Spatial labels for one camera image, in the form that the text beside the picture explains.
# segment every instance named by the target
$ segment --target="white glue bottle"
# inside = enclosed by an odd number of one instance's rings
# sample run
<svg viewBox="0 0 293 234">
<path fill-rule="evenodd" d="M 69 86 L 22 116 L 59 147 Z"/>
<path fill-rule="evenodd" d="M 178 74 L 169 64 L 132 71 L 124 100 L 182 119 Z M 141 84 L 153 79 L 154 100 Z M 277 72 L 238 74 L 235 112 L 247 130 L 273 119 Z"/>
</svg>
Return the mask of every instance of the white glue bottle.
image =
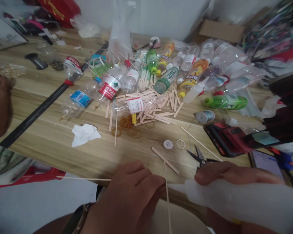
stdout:
<svg viewBox="0 0 293 234">
<path fill-rule="evenodd" d="M 248 222 L 276 233 L 293 234 L 293 188 L 282 184 L 235 185 L 217 179 L 209 185 L 195 180 L 168 187 L 187 195 L 190 202 L 206 206 L 224 219 Z"/>
</svg>

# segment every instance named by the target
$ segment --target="green bottle cap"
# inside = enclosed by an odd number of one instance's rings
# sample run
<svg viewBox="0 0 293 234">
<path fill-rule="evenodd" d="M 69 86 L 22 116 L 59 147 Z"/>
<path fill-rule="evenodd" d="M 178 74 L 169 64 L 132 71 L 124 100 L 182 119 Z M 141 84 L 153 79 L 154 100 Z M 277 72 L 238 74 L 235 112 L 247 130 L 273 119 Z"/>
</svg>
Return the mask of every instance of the green bottle cap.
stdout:
<svg viewBox="0 0 293 234">
<path fill-rule="evenodd" d="M 178 97 L 180 97 L 180 98 L 184 98 L 184 97 L 185 97 L 185 95 L 186 95 L 186 93 L 185 93 L 185 92 L 180 92 L 180 93 L 178 93 Z"/>
<path fill-rule="evenodd" d="M 213 102 L 213 99 L 212 99 L 212 98 L 206 98 L 206 99 L 204 100 L 204 103 L 205 103 L 206 105 L 210 105 L 210 104 L 212 104 L 212 102 Z"/>
<path fill-rule="evenodd" d="M 155 74 L 156 71 L 157 71 L 157 68 L 156 68 L 156 67 L 152 67 L 152 68 L 151 68 L 151 74 Z"/>
</svg>

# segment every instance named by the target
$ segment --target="cardboard box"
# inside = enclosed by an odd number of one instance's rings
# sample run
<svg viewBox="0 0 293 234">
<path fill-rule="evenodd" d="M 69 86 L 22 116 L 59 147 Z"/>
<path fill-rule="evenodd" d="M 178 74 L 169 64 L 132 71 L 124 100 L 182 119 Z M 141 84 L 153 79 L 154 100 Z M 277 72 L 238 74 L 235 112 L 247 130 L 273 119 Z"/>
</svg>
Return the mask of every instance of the cardboard box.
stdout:
<svg viewBox="0 0 293 234">
<path fill-rule="evenodd" d="M 199 44 L 206 39 L 213 37 L 229 41 L 230 43 L 238 43 L 244 33 L 244 30 L 244 26 L 224 24 L 206 19 L 201 23 L 199 31 L 193 41 Z"/>
</svg>

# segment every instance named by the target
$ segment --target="table surface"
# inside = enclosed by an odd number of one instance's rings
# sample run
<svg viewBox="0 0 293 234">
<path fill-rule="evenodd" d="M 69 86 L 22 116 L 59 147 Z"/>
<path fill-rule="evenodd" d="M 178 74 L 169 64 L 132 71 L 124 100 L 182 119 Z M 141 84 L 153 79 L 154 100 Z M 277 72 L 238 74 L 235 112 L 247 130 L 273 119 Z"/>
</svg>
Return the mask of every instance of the table surface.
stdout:
<svg viewBox="0 0 293 234">
<path fill-rule="evenodd" d="M 135 42 L 144 45 L 149 41 L 149 36 L 133 35 Z M 96 38 L 82 39 L 75 31 L 68 30 L 66 35 L 62 36 L 65 40 L 65 46 L 55 45 L 54 48 L 64 58 L 68 55 L 74 56 L 83 64 L 84 59 L 90 57 L 102 46 Z M 30 37 L 29 43 L 12 47 L 0 51 L 0 61 L 23 65 L 26 68 L 26 74 L 23 78 L 16 80 L 16 85 L 12 89 L 13 119 L 7 133 L 0 138 L 0 142 L 13 131 L 28 115 L 30 115 L 49 95 L 51 95 L 65 80 L 63 71 L 55 71 L 50 66 L 44 70 L 37 70 L 35 66 L 24 59 L 28 53 L 37 52 L 37 44 L 41 39 L 39 37 Z M 162 48 L 166 39 L 162 39 Z M 81 46 L 81 50 L 74 50 L 74 47 Z M 201 101 L 208 95 L 202 95 L 190 104 L 184 104 L 176 117 L 177 125 L 167 125 L 159 121 L 155 122 L 155 127 L 148 129 L 145 125 L 137 126 L 141 131 L 140 139 L 134 139 L 126 132 L 117 138 L 117 145 L 114 147 L 114 137 L 108 131 L 109 118 L 105 118 L 106 107 L 100 107 L 92 112 L 96 102 L 92 102 L 83 114 L 77 119 L 62 120 L 57 126 L 62 114 L 59 112 L 61 104 L 66 101 L 69 94 L 76 91 L 81 85 L 92 77 L 90 71 L 86 71 L 84 76 L 77 81 L 74 86 L 68 88 L 10 147 L 11 150 L 23 154 L 27 157 L 49 164 L 58 169 L 73 173 L 86 178 L 111 178 L 118 165 L 141 160 L 152 173 L 164 176 L 169 183 L 183 183 L 186 179 L 193 179 L 198 166 L 186 151 L 176 146 L 178 139 L 183 139 L 186 148 L 195 152 L 194 144 L 197 144 L 192 138 L 188 139 L 186 133 L 180 128 L 189 128 L 189 132 L 201 141 L 213 153 L 220 156 L 205 131 L 202 124 L 195 119 L 195 113 L 204 111 L 206 108 L 201 105 Z M 272 96 L 269 90 L 253 87 L 251 93 L 261 109 L 266 99 Z M 216 114 L 214 122 L 221 121 L 224 110 L 213 110 Z M 237 111 L 227 111 L 231 117 L 248 122 L 259 122 L 259 119 L 241 116 Z M 72 148 L 74 134 L 72 129 L 74 125 L 92 124 L 98 128 L 102 135 L 101 139 L 95 139 L 88 143 Z M 174 144 L 173 149 L 166 150 L 163 147 L 165 140 L 171 140 Z M 198 145 L 203 156 L 215 159 L 208 151 Z M 180 174 L 176 174 L 170 168 L 164 172 L 163 161 L 151 150 L 156 148 L 172 165 L 174 165 Z M 223 158 L 224 161 L 233 162 L 239 166 L 250 166 L 247 155 L 241 155 L 236 158 Z M 196 206 L 178 192 L 169 191 L 170 200 L 173 203 L 183 206 L 193 212 L 203 222 L 206 223 L 205 209 Z"/>
</svg>

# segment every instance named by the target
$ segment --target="white floor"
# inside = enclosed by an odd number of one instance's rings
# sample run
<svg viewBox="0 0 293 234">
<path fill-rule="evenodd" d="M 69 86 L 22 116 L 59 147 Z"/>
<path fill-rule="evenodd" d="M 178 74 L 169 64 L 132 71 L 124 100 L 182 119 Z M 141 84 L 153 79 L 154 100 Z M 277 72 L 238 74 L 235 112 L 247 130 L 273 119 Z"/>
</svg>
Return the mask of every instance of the white floor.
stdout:
<svg viewBox="0 0 293 234">
<path fill-rule="evenodd" d="M 79 205 L 94 202 L 96 190 L 92 182 L 73 179 L 0 188 L 0 234 L 32 234 Z"/>
</svg>

